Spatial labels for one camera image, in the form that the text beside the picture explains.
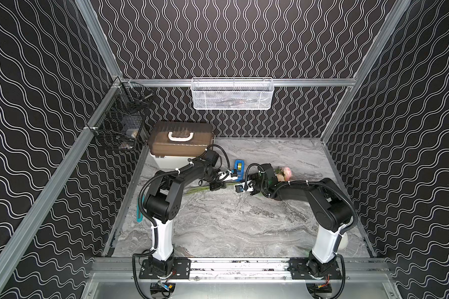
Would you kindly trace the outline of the pink artificial flower bouquet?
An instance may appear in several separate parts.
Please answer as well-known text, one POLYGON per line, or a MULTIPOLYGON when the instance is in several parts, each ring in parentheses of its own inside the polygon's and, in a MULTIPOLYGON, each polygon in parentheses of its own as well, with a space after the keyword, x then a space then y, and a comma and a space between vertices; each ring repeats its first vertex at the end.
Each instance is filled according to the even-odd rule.
POLYGON ((288 167, 280 167, 273 169, 273 175, 267 175, 263 173, 260 169, 265 168, 262 164, 259 167, 257 173, 247 174, 246 181, 241 180, 239 183, 234 184, 234 190, 236 193, 248 192, 252 196, 258 193, 264 194, 265 197, 271 195, 271 188, 278 184, 279 182, 288 182, 291 180, 293 173, 288 167))

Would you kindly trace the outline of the blue tape dispenser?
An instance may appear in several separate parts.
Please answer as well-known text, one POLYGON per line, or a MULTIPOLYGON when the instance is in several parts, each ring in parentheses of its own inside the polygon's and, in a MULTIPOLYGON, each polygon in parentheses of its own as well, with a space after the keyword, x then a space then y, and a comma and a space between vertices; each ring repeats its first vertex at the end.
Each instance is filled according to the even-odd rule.
POLYGON ((245 172, 244 161, 241 159, 236 159, 234 162, 234 170, 236 171, 236 181, 243 180, 245 172))

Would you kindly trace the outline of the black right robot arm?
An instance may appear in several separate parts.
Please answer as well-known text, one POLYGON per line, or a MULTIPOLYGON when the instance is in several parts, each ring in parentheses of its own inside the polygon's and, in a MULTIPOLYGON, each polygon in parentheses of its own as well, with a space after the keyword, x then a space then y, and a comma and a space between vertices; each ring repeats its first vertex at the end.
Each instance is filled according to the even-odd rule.
POLYGON ((338 185, 330 178, 294 180, 269 163, 253 163, 244 171, 241 190, 277 201, 309 204, 318 223, 318 234, 306 267, 311 276, 326 277, 336 262, 344 234, 353 229, 358 220, 352 201, 338 185))

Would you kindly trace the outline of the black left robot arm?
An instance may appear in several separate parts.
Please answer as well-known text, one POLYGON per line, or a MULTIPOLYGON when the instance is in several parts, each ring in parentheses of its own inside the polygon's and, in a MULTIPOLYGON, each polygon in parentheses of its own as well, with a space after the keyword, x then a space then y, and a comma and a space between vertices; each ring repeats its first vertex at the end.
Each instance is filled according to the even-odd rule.
POLYGON ((222 158, 214 149, 219 149, 225 157, 226 165, 231 166, 226 151, 219 145, 209 145, 188 164, 173 171, 159 171, 149 179, 139 192, 138 211, 151 223, 152 246, 141 254, 132 255, 133 281, 138 294, 143 299, 149 296, 141 289, 137 276, 137 260, 147 258, 147 267, 160 280, 167 280, 173 275, 173 220, 176 218, 185 188, 192 182, 205 181, 211 191, 226 188, 225 181, 231 178, 233 170, 225 172, 216 168, 222 158))

